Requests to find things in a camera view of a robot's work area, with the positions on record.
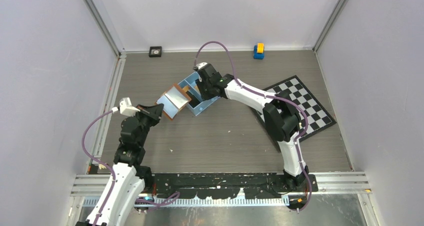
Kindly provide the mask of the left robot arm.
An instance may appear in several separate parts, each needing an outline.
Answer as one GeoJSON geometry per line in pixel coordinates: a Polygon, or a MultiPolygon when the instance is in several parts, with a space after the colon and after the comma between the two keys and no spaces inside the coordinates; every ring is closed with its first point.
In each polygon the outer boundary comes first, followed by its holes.
{"type": "Polygon", "coordinates": [[[150,128],[160,122],[163,108],[162,103],[153,106],[132,106],[122,101],[118,107],[101,114],[89,124],[89,127],[92,127],[101,118],[116,112],[126,116],[121,124],[119,146],[112,166],[95,158],[83,148],[90,159],[110,171],[110,177],[94,209],[85,221],[78,221],[76,225],[123,226],[139,194],[148,193],[153,188],[151,168],[142,166],[141,163],[146,153],[144,143],[147,135],[150,128]]]}

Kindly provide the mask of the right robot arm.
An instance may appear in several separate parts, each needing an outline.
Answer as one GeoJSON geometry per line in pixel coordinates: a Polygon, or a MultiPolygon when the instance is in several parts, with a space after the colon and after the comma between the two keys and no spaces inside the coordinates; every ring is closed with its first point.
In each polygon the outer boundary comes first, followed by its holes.
{"type": "Polygon", "coordinates": [[[212,64],[202,62],[193,67],[198,73],[195,83],[201,98],[221,97],[240,102],[262,113],[268,136],[277,142],[283,157],[285,184],[291,191],[299,191],[306,183],[308,167],[300,149],[299,139],[305,112],[283,91],[272,94],[252,87],[231,74],[221,75],[212,64]]]}

